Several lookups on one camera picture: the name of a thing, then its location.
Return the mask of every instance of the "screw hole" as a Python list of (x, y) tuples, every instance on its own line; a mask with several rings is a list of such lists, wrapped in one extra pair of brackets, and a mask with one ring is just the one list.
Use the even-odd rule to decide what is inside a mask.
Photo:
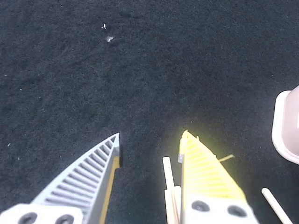
[(210, 207), (202, 201), (193, 202), (192, 208), (197, 211), (209, 211), (210, 210)]
[(73, 224), (74, 222), (74, 217), (71, 215), (63, 215), (59, 217), (55, 224)]
[(18, 224), (33, 224), (36, 221), (37, 214), (34, 212), (27, 213), (23, 215)]
[(228, 212), (229, 212), (229, 214), (231, 214), (233, 216), (238, 216), (238, 217), (246, 217), (247, 216), (245, 210), (236, 205), (229, 206)]

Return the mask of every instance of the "wooden stick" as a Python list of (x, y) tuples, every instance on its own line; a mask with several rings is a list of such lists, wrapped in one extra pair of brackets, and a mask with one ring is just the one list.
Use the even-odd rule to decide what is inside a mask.
[(179, 224), (180, 211), (178, 208), (180, 208), (180, 205), (178, 207), (177, 203), (180, 203), (180, 195), (178, 195), (178, 192), (181, 191), (181, 187), (174, 186), (170, 158), (163, 157), (162, 159), (167, 187), (167, 190), (164, 191), (167, 223)]
[(219, 159), (218, 161), (219, 161), (219, 162), (224, 162), (224, 161), (229, 160), (229, 159), (234, 158), (234, 157), (235, 157), (235, 156), (234, 156), (233, 154), (230, 154), (230, 155), (228, 155), (228, 156), (225, 156), (225, 157)]
[(163, 160), (163, 166), (164, 166), (166, 188), (167, 189), (172, 189), (172, 188), (174, 188), (174, 182), (173, 182), (170, 158), (169, 157), (163, 157), (162, 160)]
[(263, 188), (262, 194), (283, 224), (293, 224), (269, 189)]

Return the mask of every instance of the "dark carpet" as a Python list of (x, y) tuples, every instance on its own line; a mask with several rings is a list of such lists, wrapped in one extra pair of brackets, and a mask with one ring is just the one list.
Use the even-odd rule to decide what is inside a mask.
[(299, 84), (298, 25), (295, 0), (1, 1), (0, 210), (121, 132), (107, 223), (166, 223), (162, 157), (180, 184), (188, 129), (235, 155), (223, 164), (260, 223), (280, 223), (263, 187), (299, 223), (299, 168), (271, 141), (275, 98)]

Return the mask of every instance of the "white debris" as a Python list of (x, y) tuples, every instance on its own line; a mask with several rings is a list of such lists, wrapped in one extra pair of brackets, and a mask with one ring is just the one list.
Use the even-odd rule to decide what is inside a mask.
[(113, 39), (114, 39), (113, 36), (108, 36), (108, 37), (106, 37), (106, 41), (107, 41), (108, 43), (111, 42)]

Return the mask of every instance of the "white object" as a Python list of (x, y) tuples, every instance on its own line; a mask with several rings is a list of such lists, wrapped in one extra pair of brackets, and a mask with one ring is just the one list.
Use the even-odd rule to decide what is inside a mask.
[(114, 39), (113, 36), (108, 36), (108, 37), (106, 37), (106, 41), (107, 41), (107, 42), (111, 42), (113, 39)]
[(245, 201), (200, 194), (190, 194), (184, 200), (186, 207), (182, 212), (185, 220), (181, 223), (258, 224), (253, 210)]
[(31, 203), (76, 207), (83, 213), (82, 224), (99, 223), (116, 156), (120, 156), (119, 133), (75, 160)]
[(293, 224), (269, 189), (263, 188), (262, 194), (283, 224)]
[(281, 156), (299, 164), (299, 86), (276, 98), (272, 141)]
[(168, 224), (179, 224), (181, 216), (181, 187), (174, 186), (172, 169), (169, 157), (163, 157), (166, 187), (165, 206)]
[(78, 208), (39, 204), (17, 204), (0, 215), (2, 224), (82, 224), (82, 219), (82, 211)]

